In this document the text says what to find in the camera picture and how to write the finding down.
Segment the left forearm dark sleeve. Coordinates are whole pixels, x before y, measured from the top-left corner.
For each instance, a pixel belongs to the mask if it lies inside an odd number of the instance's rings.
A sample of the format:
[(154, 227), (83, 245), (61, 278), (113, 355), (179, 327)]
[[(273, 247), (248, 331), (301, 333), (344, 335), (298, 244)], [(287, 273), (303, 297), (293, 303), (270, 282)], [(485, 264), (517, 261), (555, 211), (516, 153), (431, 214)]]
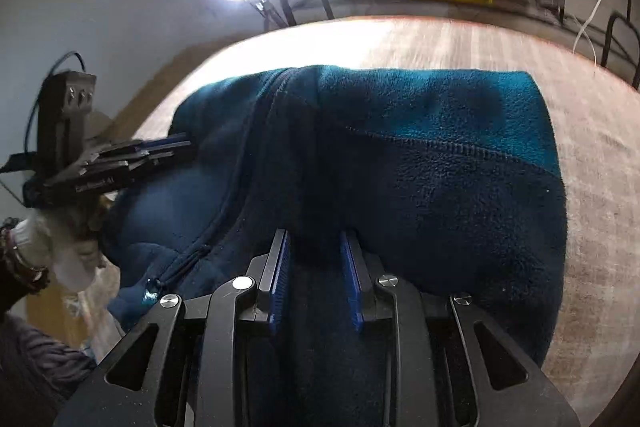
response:
[(16, 218), (6, 218), (1, 223), (1, 317), (17, 301), (40, 293), (50, 283), (47, 269), (29, 268), (18, 253), (11, 239), (11, 232), (17, 225)]

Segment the left white gloved hand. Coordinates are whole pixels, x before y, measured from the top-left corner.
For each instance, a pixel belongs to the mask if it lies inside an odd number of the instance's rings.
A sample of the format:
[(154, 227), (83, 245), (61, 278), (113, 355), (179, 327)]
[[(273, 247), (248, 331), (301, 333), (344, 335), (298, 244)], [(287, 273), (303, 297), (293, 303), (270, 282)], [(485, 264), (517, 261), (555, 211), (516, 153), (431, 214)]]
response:
[(84, 291), (105, 265), (99, 234), (110, 207), (99, 196), (76, 205), (32, 209), (9, 231), (11, 251), (29, 275), (48, 271), (68, 291)]

